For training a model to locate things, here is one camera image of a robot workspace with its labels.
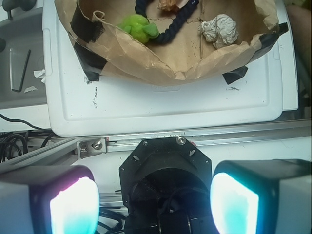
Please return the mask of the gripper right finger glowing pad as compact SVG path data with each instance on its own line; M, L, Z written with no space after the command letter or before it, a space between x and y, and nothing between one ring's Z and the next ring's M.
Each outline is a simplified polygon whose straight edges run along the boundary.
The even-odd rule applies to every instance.
M302 159L225 160L210 189L221 234L310 234L312 164Z

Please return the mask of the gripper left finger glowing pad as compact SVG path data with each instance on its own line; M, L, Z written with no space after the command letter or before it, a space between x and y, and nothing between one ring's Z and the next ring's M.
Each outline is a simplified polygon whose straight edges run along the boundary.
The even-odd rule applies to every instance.
M93 234L99 191L86 166L2 166L2 234Z

